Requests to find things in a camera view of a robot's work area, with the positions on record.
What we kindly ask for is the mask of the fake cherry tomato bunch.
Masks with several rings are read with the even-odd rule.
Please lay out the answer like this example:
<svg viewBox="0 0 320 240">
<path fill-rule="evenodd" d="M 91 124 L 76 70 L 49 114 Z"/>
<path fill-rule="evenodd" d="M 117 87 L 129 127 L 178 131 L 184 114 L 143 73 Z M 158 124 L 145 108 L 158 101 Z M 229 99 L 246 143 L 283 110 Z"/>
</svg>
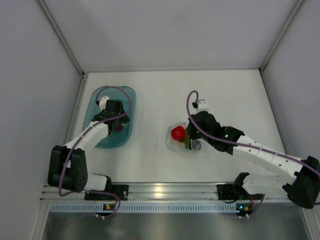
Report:
<svg viewBox="0 0 320 240">
<path fill-rule="evenodd" d="M 180 138 L 178 141 L 184 145 L 185 150 L 190 150 L 190 151 L 193 150 L 192 139 L 190 139 L 190 136 L 187 133 L 185 134 L 184 137 Z"/>
</svg>

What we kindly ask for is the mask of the clear zip top bag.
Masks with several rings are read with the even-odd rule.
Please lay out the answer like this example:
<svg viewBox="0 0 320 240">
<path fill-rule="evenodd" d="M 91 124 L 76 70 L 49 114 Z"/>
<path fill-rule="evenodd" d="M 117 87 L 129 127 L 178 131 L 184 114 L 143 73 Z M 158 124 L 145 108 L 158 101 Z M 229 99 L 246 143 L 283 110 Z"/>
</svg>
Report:
<svg viewBox="0 0 320 240">
<path fill-rule="evenodd" d="M 169 150 L 181 153 L 196 153 L 201 150 L 202 143 L 197 139 L 190 139 L 186 122 L 178 122 L 168 127 L 166 146 Z"/>
</svg>

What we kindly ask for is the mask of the red fake apple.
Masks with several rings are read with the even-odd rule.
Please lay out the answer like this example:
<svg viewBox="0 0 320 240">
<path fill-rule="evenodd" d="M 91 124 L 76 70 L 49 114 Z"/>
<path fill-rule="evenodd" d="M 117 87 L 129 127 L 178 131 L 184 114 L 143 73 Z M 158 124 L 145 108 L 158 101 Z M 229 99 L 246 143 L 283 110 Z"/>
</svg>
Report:
<svg viewBox="0 0 320 240">
<path fill-rule="evenodd" d="M 170 135 L 173 140 L 180 141 L 186 137 L 185 128 L 181 125 L 178 125 L 170 131 Z"/>
</svg>

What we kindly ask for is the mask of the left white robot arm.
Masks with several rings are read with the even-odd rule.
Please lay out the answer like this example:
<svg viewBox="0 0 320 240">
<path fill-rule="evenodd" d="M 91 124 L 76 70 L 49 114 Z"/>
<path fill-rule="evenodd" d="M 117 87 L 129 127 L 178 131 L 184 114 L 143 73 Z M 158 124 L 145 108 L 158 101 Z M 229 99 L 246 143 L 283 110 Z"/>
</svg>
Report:
<svg viewBox="0 0 320 240">
<path fill-rule="evenodd" d="M 58 188 L 61 196 L 65 195 L 62 190 L 77 193 L 94 190 L 102 200 L 113 194 L 113 187 L 108 184 L 109 177 L 88 172 L 86 154 L 130 119 L 119 100 L 103 97 L 97 104 L 100 113 L 92 118 L 88 127 L 72 141 L 56 145 L 51 150 L 47 182 L 49 186 Z"/>
</svg>

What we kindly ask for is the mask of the dark purple fake eggplant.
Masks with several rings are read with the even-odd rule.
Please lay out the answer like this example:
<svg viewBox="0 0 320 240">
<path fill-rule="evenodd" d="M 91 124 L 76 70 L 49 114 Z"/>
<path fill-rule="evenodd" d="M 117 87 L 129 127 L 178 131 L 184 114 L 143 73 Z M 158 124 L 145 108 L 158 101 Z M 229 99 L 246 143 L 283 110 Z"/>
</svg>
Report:
<svg viewBox="0 0 320 240">
<path fill-rule="evenodd" d="M 121 125 L 119 128 L 115 129 L 114 132 L 118 133 L 121 132 L 124 128 L 124 125 Z"/>
</svg>

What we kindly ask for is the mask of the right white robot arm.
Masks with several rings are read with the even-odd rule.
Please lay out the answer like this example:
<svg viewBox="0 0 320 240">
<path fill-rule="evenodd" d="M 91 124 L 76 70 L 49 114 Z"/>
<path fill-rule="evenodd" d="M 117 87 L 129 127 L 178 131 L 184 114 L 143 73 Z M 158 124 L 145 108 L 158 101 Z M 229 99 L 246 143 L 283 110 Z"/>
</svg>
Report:
<svg viewBox="0 0 320 240">
<path fill-rule="evenodd" d="M 191 140 L 202 139 L 215 150 L 248 160 L 272 173 L 240 173 L 233 192 L 240 199 L 248 195 L 267 194 L 288 198 L 305 209 L 319 205 L 320 162 L 313 156 L 293 157 L 265 147 L 241 130 L 222 126 L 207 111 L 188 115 L 186 132 Z"/>
</svg>

